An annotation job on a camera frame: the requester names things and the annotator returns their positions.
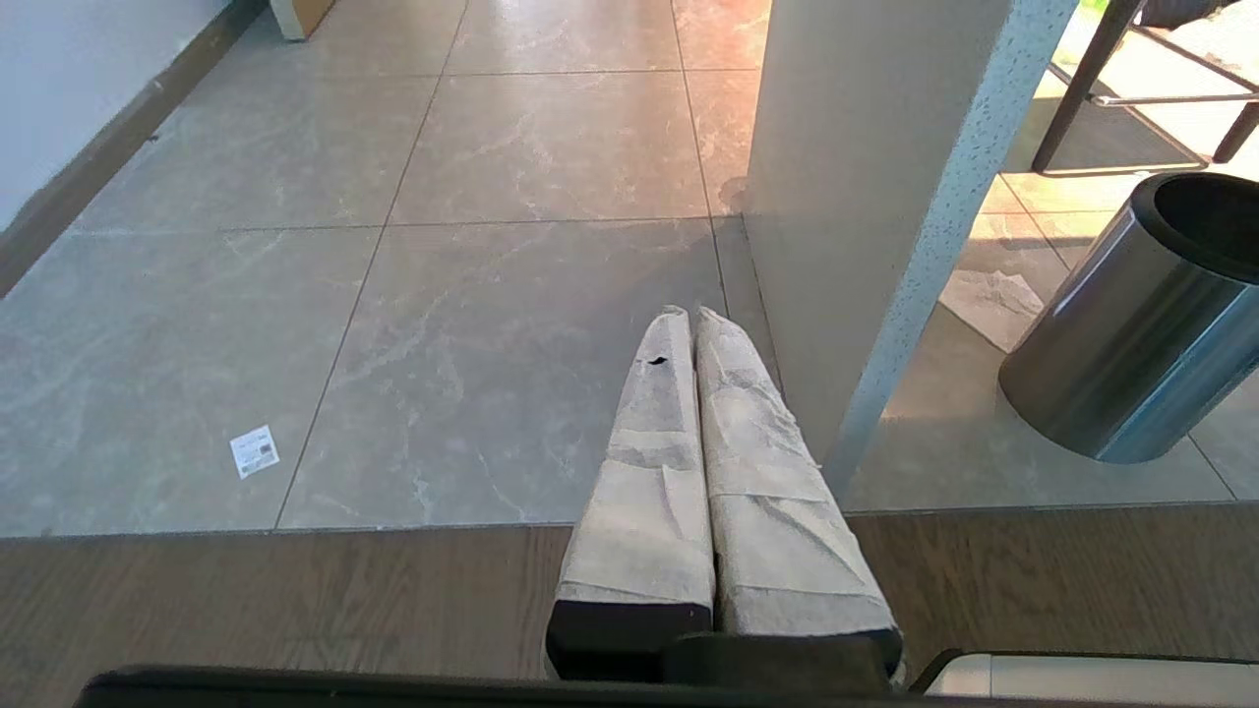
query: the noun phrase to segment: stainless steel trash can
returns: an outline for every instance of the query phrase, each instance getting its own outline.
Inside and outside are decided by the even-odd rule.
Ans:
[[[1256,364],[1259,183],[1166,174],[1137,185],[997,379],[1045,437],[1129,464],[1171,450]]]

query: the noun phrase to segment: trash can rim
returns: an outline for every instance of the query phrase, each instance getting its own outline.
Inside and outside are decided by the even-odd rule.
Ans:
[[[1146,178],[1132,190],[1131,198],[1137,222],[1168,251],[1216,275],[1246,285],[1259,285],[1259,260],[1245,261],[1211,248],[1181,233],[1167,220],[1156,204],[1156,197],[1163,186],[1176,181],[1216,183],[1230,190],[1250,193],[1256,203],[1259,183],[1217,173],[1168,173]]]

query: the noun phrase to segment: speckled column edge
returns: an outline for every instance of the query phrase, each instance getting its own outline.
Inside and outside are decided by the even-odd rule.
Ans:
[[[1074,8],[1074,0],[1010,1],[918,244],[823,464],[832,490],[842,490],[856,472]]]

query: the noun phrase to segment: white wall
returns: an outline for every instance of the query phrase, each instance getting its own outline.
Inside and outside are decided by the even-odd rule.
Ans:
[[[228,0],[0,0],[0,229]]]
[[[787,403],[842,490],[1074,0],[781,0],[745,214]]]

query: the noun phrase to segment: wooden floor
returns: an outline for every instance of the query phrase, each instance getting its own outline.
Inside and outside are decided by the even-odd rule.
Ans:
[[[1259,506],[850,519],[937,653],[1259,660]],[[136,663],[541,675],[567,528],[0,540],[0,707]]]

